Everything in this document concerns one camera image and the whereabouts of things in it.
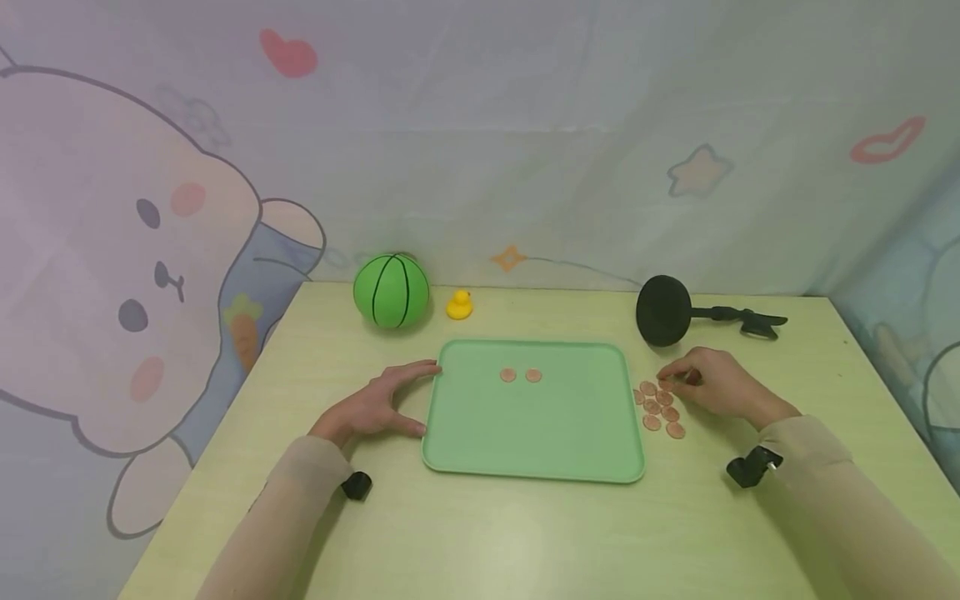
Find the green ball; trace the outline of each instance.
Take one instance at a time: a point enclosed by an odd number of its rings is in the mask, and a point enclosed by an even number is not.
[[[353,281],[353,303],[371,323],[386,328],[416,323],[426,312],[430,284],[407,254],[380,254]]]

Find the green tray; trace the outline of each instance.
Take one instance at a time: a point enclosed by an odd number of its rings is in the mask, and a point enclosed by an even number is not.
[[[623,353],[609,344],[454,340],[440,352],[428,467],[449,472],[632,483],[646,461]],[[504,383],[511,368],[516,380]],[[542,373],[539,383],[528,369]]]

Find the bunny nose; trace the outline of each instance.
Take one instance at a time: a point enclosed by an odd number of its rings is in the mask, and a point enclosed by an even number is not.
[[[177,279],[170,277],[170,271],[167,269],[167,266],[163,264],[162,260],[158,260],[154,266],[154,283],[156,283],[156,287],[161,290],[167,287],[167,285],[173,285],[177,288],[177,297],[180,299],[180,302],[183,302],[183,276]]]

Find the bunny pink cheek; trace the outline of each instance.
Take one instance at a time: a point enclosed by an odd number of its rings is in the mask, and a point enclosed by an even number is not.
[[[130,380],[130,398],[134,402],[146,402],[156,393],[163,380],[163,359],[151,356],[133,372]]]
[[[199,183],[182,183],[170,197],[170,209],[178,217],[197,214],[206,202],[206,189]]]

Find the pink heart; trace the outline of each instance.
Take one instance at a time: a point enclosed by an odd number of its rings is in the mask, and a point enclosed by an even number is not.
[[[283,77],[303,77],[317,68],[317,53],[302,39],[283,39],[274,30],[264,29],[260,31],[260,47]]]
[[[864,137],[850,150],[850,158],[860,164],[879,164],[900,156],[924,130],[926,117],[910,117],[889,133]]]

